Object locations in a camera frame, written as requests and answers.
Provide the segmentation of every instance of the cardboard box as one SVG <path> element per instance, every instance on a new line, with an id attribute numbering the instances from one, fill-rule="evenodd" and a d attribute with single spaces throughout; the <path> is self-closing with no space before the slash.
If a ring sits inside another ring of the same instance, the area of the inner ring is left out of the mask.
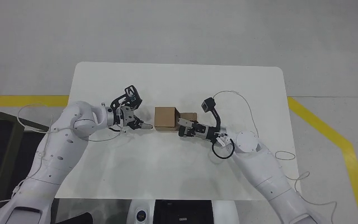
<path id="1" fill-rule="evenodd" d="M 180 113 L 180 118 L 195 121 L 197 120 L 197 113 Z"/>
<path id="2" fill-rule="evenodd" d="M 156 107 L 154 127 L 160 132 L 170 132 L 179 129 L 177 123 L 180 113 L 175 107 Z"/>

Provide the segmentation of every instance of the concrete floor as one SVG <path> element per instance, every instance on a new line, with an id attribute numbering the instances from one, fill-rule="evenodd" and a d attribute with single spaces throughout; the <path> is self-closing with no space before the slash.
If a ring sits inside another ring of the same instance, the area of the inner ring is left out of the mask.
<path id="1" fill-rule="evenodd" d="M 0 95 L 68 95 L 81 61 L 277 66 L 288 96 L 357 152 L 356 21 L 354 0 L 3 0 Z M 49 111 L 58 116 L 61 108 L 24 117 L 48 124 Z M 290 115 L 299 171 L 311 172 L 303 195 L 338 201 L 335 223 L 357 223 L 341 150 Z M 332 207 L 314 209 L 329 217 Z M 267 202 L 237 202 L 237 208 L 242 223 L 278 222 Z M 57 220 L 90 211 L 96 223 L 123 223 L 126 209 L 121 200 L 62 200 Z"/>

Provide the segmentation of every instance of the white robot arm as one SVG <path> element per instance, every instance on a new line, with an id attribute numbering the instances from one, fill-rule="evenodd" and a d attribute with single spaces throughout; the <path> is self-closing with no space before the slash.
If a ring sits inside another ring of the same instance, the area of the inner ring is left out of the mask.
<path id="1" fill-rule="evenodd" d="M 135 87 L 129 86 L 125 92 L 110 107 L 77 101 L 63 110 L 40 142 L 27 178 L 0 209 L 0 224 L 50 223 L 52 201 L 63 180 L 82 157 L 88 137 L 95 131 L 115 124 L 132 129 L 153 128 L 133 113 L 142 102 Z"/>
<path id="2" fill-rule="evenodd" d="M 242 131 L 237 134 L 220 130 L 220 117 L 214 106 L 213 98 L 206 99 L 202 104 L 204 112 L 212 112 L 216 120 L 216 127 L 180 118 L 178 120 L 179 136 L 195 136 L 211 141 L 215 155 L 235 162 L 250 184 L 268 200 L 281 223 L 330 223 L 320 214 L 311 210 L 289 185 L 282 166 L 254 133 Z M 214 145 L 217 142 L 226 147 L 230 153 L 229 156 L 217 155 L 214 150 Z"/>

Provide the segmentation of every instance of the cable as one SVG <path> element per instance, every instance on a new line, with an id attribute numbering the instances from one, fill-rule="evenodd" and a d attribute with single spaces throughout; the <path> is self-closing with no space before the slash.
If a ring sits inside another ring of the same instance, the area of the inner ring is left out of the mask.
<path id="1" fill-rule="evenodd" d="M 220 93 L 222 93 L 222 92 L 231 92 L 231 93 L 236 94 L 236 95 L 238 95 L 238 96 L 240 96 L 241 98 L 244 99 L 244 101 L 246 102 L 246 104 L 247 104 L 247 106 L 248 106 L 248 108 L 249 108 L 249 110 L 250 110 L 252 123 L 253 123 L 253 126 L 255 127 L 255 130 L 256 130 L 256 133 L 257 133 L 257 137 L 259 137 L 259 135 L 258 135 L 258 129 L 257 129 L 257 127 L 256 127 L 255 121 L 254 121 L 253 116 L 252 116 L 252 111 L 251 111 L 250 104 L 247 102 L 247 100 L 245 99 L 245 97 L 243 97 L 241 94 L 239 94 L 238 92 L 233 91 L 233 90 L 223 90 L 223 91 L 217 92 L 217 93 L 213 96 L 213 98 L 215 98 L 215 96 L 216 96 L 217 94 L 220 94 Z"/>
<path id="2" fill-rule="evenodd" d="M 89 142 L 106 142 L 106 141 L 112 140 L 112 139 L 114 139 L 114 138 L 120 136 L 121 133 L 122 133 L 122 132 L 118 132 L 118 134 L 117 134 L 116 136 L 114 136 L 114 137 L 112 137 L 112 138 L 109 138 L 109 139 L 103 139 L 103 140 L 90 140 L 90 139 L 88 139 L 88 140 L 86 140 L 86 141 L 89 141 Z"/>
<path id="3" fill-rule="evenodd" d="M 284 153 L 288 153 L 288 154 L 290 154 L 290 155 L 293 155 L 293 158 L 279 158 L 279 157 L 277 156 L 277 154 L 278 154 L 279 152 L 284 152 Z M 294 159 L 296 158 L 296 155 L 293 154 L 293 153 L 291 153 L 291 152 L 288 152 L 288 151 L 277 151 L 277 152 L 275 152 L 275 158 L 278 159 L 278 160 L 294 160 Z"/>
<path id="4" fill-rule="evenodd" d="M 50 122 L 50 127 L 52 126 L 53 124 L 53 115 L 51 115 L 51 122 Z M 21 188 L 21 185 L 23 182 L 25 182 L 26 180 L 32 178 L 33 176 L 35 176 L 41 169 L 42 165 L 43 165 L 43 157 L 46 155 L 46 149 L 47 149 L 47 145 L 48 145 L 48 142 L 49 142 L 49 138 L 50 138 L 50 133 L 47 134 L 47 138 L 46 138 L 46 142 L 45 142 L 45 147 L 44 147 L 44 150 L 42 152 L 39 152 L 39 155 L 41 156 L 41 160 L 40 160 L 40 166 L 39 168 L 30 176 L 27 176 L 25 179 L 21 180 L 17 185 L 16 187 L 14 188 L 14 190 L 12 191 L 12 194 L 11 194 L 11 199 L 15 196 L 15 194 L 20 190 Z"/>
<path id="5" fill-rule="evenodd" d="M 217 94 L 220 94 L 220 93 L 222 93 L 222 92 L 231 92 L 231 93 L 233 93 L 233 94 L 236 94 L 236 95 L 240 96 L 241 98 L 243 98 L 243 99 L 245 100 L 245 102 L 246 102 L 246 104 L 247 104 L 247 106 L 248 106 L 248 108 L 249 108 L 249 110 L 250 110 L 252 123 L 253 123 L 253 125 L 255 126 L 255 130 L 256 130 L 256 133 L 257 133 L 257 137 L 259 137 L 259 135 L 258 135 L 258 129 L 257 129 L 257 127 L 256 127 L 255 121 L 254 121 L 253 116 L 252 116 L 251 107 L 250 107 L 248 101 L 245 99 L 245 97 L 243 97 L 241 94 L 239 94 L 239 93 L 236 92 L 236 91 L 233 91 L 233 90 L 224 90 L 224 91 L 217 92 L 217 93 L 213 96 L 213 98 L 215 98 L 215 96 L 216 96 Z M 219 155 L 217 155 L 217 154 L 215 153 L 215 151 L 214 151 L 214 144 L 212 145 L 211 149 L 213 150 L 213 153 L 214 153 L 216 156 L 218 156 L 219 158 L 222 158 L 222 157 L 220 157 Z M 279 157 L 277 157 L 277 153 L 279 153 L 279 152 L 288 153 L 288 154 L 292 155 L 293 157 L 292 157 L 292 158 L 279 158 Z M 277 151 L 277 152 L 275 153 L 275 158 L 278 159 L 278 160 L 289 161 L 289 160 L 294 160 L 294 159 L 296 158 L 296 155 L 293 154 L 293 153 L 291 153 L 291 152 L 287 152 L 287 151 Z M 297 182 L 298 182 L 299 180 L 303 180 L 303 179 L 309 177 L 309 175 L 310 175 L 310 172 L 307 171 L 307 172 L 304 172 L 303 174 L 299 175 L 299 177 L 298 177 L 297 179 L 289 178 L 288 176 L 286 176 L 286 177 L 287 177 L 288 179 L 290 179 L 290 180 L 294 180 L 294 181 L 295 181 L 294 189 L 295 189 L 295 191 L 298 193 L 298 195 L 302 198 L 302 200 L 304 200 L 305 202 L 307 202 L 307 203 L 309 203 L 309 204 L 312 204 L 312 205 L 315 205 L 315 206 L 325 206 L 325 205 L 328 205 L 328 204 L 335 204 L 335 206 L 334 206 L 334 208 L 333 208 L 333 211 L 332 211 L 332 214 L 331 214 L 331 223 L 333 224 L 333 215 L 334 215 L 334 213 L 335 213 L 335 211 L 336 211 L 336 208 L 337 208 L 337 205 L 338 205 L 337 201 L 334 200 L 334 201 L 327 202 L 327 203 L 322 203 L 322 204 L 312 203 L 312 202 L 306 200 L 306 199 L 301 195 L 301 193 L 297 190 L 297 187 L 296 187 L 296 186 L 297 186 Z"/>
<path id="6" fill-rule="evenodd" d="M 277 153 L 278 153 L 278 152 L 288 153 L 288 154 L 290 154 L 290 155 L 293 155 L 294 157 L 293 157 L 293 158 L 279 158 L 279 157 L 277 157 Z M 288 151 L 277 151 L 277 152 L 275 153 L 275 158 L 278 159 L 278 160 L 294 160 L 294 159 L 296 158 L 296 155 L 294 155 L 293 153 L 288 152 Z M 309 204 L 312 204 L 312 205 L 314 205 L 314 206 L 326 206 L 326 205 L 328 205 L 328 204 L 335 204 L 335 206 L 333 207 L 333 211 L 332 211 L 332 213 L 331 213 L 331 223 L 333 224 L 333 215 L 335 214 L 335 211 L 336 211 L 336 208 L 337 208 L 337 205 L 338 205 L 338 203 L 337 203 L 336 200 L 333 200 L 333 201 L 327 202 L 327 203 L 321 203 L 321 204 L 320 204 L 320 203 L 313 203 L 313 202 L 310 202 L 310 201 L 306 200 L 306 199 L 301 195 L 301 193 L 297 190 L 297 187 L 296 187 L 296 186 L 297 186 L 297 182 L 298 182 L 299 180 L 306 179 L 307 177 L 309 177 L 309 175 L 310 175 L 310 172 L 309 172 L 309 171 L 306 171 L 306 172 L 302 173 L 301 175 L 299 175 L 299 177 L 298 177 L 297 179 L 289 178 L 288 176 L 286 176 L 286 177 L 287 177 L 287 179 L 290 179 L 290 180 L 294 180 L 294 181 L 295 181 L 294 189 L 295 189 L 295 191 L 298 193 L 298 195 L 302 198 L 302 200 L 304 200 L 305 202 L 307 202 L 307 203 L 309 203 Z"/>
<path id="7" fill-rule="evenodd" d="M 218 158 L 220 158 L 222 160 L 226 160 L 226 159 L 230 158 L 234 154 L 234 151 L 235 151 L 235 144 L 232 139 L 230 139 L 230 141 L 231 141 L 231 144 L 233 145 L 233 150 L 231 151 L 230 155 L 228 155 L 227 157 L 219 156 L 214 150 L 214 145 L 216 142 L 213 142 L 213 144 L 211 145 L 211 150 L 213 151 L 214 155 L 216 155 Z"/>
<path id="8" fill-rule="evenodd" d="M 11 199 L 8 199 L 8 200 L 0 200 L 0 203 L 9 202 L 9 201 L 11 201 Z"/>
<path id="9" fill-rule="evenodd" d="M 47 106 L 47 105 L 42 104 L 42 103 L 36 103 L 36 104 L 27 104 L 27 105 L 23 106 L 22 108 L 20 108 L 20 110 L 17 112 L 16 119 L 17 119 L 17 122 L 18 122 L 19 124 L 21 124 L 24 128 L 28 128 L 28 129 L 30 129 L 30 130 L 33 131 L 33 132 L 42 133 L 42 134 L 56 133 L 56 132 L 59 132 L 60 130 L 64 130 L 64 129 L 74 129 L 74 128 L 61 128 L 61 129 L 54 130 L 54 131 L 52 131 L 52 132 L 43 132 L 43 131 L 41 131 L 41 130 L 36 130 L 36 129 L 33 129 L 33 128 L 27 126 L 27 125 L 24 125 L 24 124 L 20 121 L 20 112 L 21 112 L 21 110 L 23 110 L 24 108 L 26 108 L 26 107 L 28 107 L 28 106 L 33 106 L 33 105 Z"/>
<path id="10" fill-rule="evenodd" d="M 44 132 L 44 131 L 41 131 L 41 130 L 33 129 L 33 128 L 31 128 L 31 127 L 25 125 L 24 123 L 22 123 L 22 122 L 20 121 L 20 112 L 21 112 L 24 108 L 26 108 L 26 107 L 28 107 L 28 106 L 33 106 L 33 105 L 47 106 L 47 105 L 42 104 L 42 103 L 36 103 L 36 104 L 28 104 L 28 105 L 25 105 L 25 106 L 23 106 L 22 108 L 20 108 L 20 110 L 17 112 L 16 119 L 17 119 L 18 123 L 21 124 L 24 128 L 28 128 L 28 129 L 30 129 L 30 130 L 33 131 L 33 132 L 42 133 L 42 134 L 57 133 L 57 132 L 59 132 L 59 131 L 61 131 L 61 130 L 65 130 L 65 129 L 75 130 L 74 128 L 60 128 L 60 129 L 56 129 L 56 130 L 54 130 L 54 131 Z M 123 126 L 121 127 L 121 131 L 119 132 L 119 134 L 116 135 L 116 136 L 114 136 L 113 138 L 103 139 L 103 140 L 90 140 L 90 139 L 84 139 L 84 138 L 81 138 L 81 139 L 84 140 L 84 141 L 88 141 L 88 142 L 105 142 L 105 141 L 109 141 L 109 140 L 112 140 L 112 139 L 118 137 L 121 132 L 123 132 Z"/>

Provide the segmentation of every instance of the white table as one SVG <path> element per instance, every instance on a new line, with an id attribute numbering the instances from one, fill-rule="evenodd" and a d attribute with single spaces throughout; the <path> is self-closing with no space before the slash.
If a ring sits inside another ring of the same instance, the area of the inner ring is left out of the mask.
<path id="1" fill-rule="evenodd" d="M 155 106 L 197 112 L 221 90 L 240 92 L 250 103 L 261 141 L 273 152 L 295 153 L 282 70 L 277 67 L 201 66 L 82 62 L 76 66 L 69 101 L 106 105 L 134 85 L 143 103 L 136 115 L 154 123 Z M 255 131 L 245 102 L 225 93 L 215 98 L 222 125 Z M 114 136 L 106 129 L 91 136 Z M 238 167 L 213 157 L 210 142 L 182 139 L 177 133 L 128 131 L 111 141 L 90 142 L 61 185 L 57 198 L 261 200 Z M 297 177 L 296 160 L 280 161 L 287 176 Z"/>

